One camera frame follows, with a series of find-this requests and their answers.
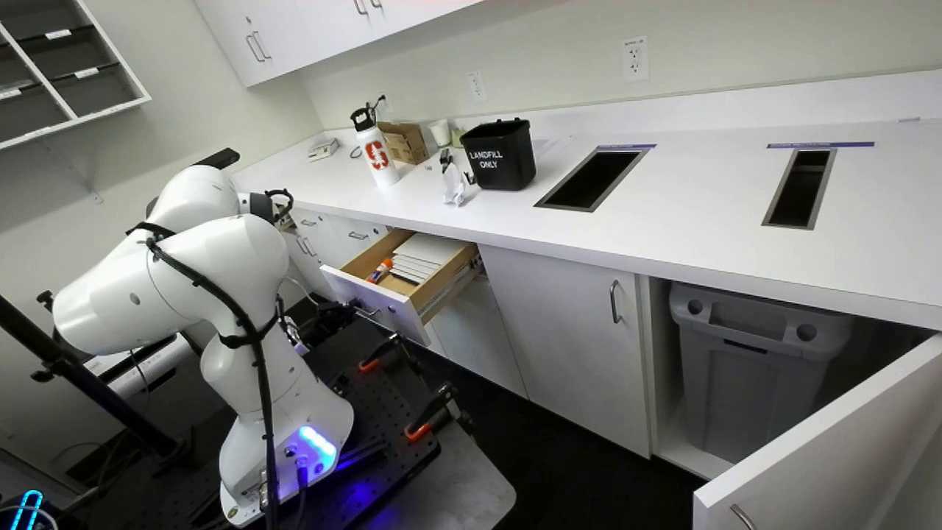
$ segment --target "white countertop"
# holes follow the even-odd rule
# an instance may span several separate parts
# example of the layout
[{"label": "white countertop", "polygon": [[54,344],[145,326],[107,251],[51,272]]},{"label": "white countertop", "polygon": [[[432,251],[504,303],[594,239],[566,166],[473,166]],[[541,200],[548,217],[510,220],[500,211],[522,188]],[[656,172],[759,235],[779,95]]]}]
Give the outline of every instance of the white countertop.
[{"label": "white countertop", "polygon": [[[700,122],[712,111],[712,131],[681,126],[672,116],[664,123],[673,131],[622,133],[619,123],[642,123],[625,119],[650,122],[673,108],[663,101],[548,111],[533,122],[535,179],[525,192],[480,192],[461,210],[444,206],[432,161],[411,169],[392,188],[376,188],[366,161],[348,156],[355,144],[349,133],[341,133],[345,151],[332,160],[311,161],[311,142],[302,142],[241,169],[235,185],[291,188],[299,206],[373,223],[942,331],[942,108],[932,97],[940,83],[942,70],[932,70],[676,101],[684,108],[700,108]],[[859,105],[840,126],[816,122],[850,91],[875,95],[875,122],[859,122]],[[804,116],[794,116],[794,97],[807,101]],[[732,101],[753,108],[747,122],[735,116],[735,126],[723,126]],[[794,105],[794,122],[807,126],[753,126],[778,101]],[[775,231],[763,228],[763,217],[791,156],[767,151],[778,142],[875,147],[840,151],[816,231]],[[535,210],[533,203],[594,144],[656,147],[594,211]]]}]

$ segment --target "gray bin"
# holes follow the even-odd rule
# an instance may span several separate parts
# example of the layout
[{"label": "gray bin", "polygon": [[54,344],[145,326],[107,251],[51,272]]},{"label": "gray bin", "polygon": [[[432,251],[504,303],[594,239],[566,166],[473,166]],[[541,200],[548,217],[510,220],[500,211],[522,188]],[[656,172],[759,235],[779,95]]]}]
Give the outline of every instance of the gray bin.
[{"label": "gray bin", "polygon": [[729,463],[807,418],[853,317],[672,285],[692,444]]}]

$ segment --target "white wall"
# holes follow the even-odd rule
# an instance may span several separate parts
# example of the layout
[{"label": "white wall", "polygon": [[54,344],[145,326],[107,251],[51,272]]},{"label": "white wall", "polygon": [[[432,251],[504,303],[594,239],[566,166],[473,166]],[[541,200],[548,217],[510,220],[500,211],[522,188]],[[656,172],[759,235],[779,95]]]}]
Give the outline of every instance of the white wall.
[{"label": "white wall", "polygon": [[[230,144],[248,166],[322,131],[296,79],[244,91],[191,0],[87,7],[154,104],[0,153],[0,295],[40,326],[36,295],[93,264],[186,161]],[[87,447],[62,450],[107,438],[115,422],[68,382],[32,382],[36,369],[0,334],[0,444],[64,468]]]},{"label": "white wall", "polygon": [[[940,0],[485,0],[302,70],[327,126],[389,95],[392,119],[491,116],[625,97],[942,67]],[[622,38],[650,73],[625,83]],[[476,70],[485,101],[473,101]]]}]

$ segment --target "open cabinet door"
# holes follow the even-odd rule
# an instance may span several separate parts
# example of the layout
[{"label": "open cabinet door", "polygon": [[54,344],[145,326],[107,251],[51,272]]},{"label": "open cabinet door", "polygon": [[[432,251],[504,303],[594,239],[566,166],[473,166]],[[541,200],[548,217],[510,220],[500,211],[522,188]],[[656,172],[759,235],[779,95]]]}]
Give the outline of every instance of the open cabinet door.
[{"label": "open cabinet door", "polygon": [[868,530],[940,428],[942,335],[694,493],[694,530]]}]

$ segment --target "shelf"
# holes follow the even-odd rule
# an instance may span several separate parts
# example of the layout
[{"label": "shelf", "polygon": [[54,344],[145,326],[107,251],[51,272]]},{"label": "shelf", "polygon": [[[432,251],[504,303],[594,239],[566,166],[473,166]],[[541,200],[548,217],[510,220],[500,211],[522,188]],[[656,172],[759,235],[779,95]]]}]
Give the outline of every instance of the shelf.
[{"label": "shelf", "polygon": [[76,116],[136,101],[136,91],[118,63],[60,76],[57,91]]},{"label": "shelf", "polygon": [[87,25],[74,0],[0,0],[0,20],[18,41]]},{"label": "shelf", "polygon": [[0,0],[0,151],[146,101],[82,0]]},{"label": "shelf", "polygon": [[20,91],[0,101],[0,144],[64,122],[68,116],[46,91]]},{"label": "shelf", "polygon": [[76,38],[93,38],[93,36],[98,36],[93,27],[82,25],[82,27],[62,27],[62,29],[40,32],[40,36],[27,36],[27,38],[18,38],[18,45],[27,54],[40,54],[40,50],[51,50],[51,47],[68,47]]},{"label": "shelf", "polygon": [[23,97],[27,91],[36,91],[36,88],[40,88],[36,79],[2,83],[0,101],[15,101],[15,97]]}]

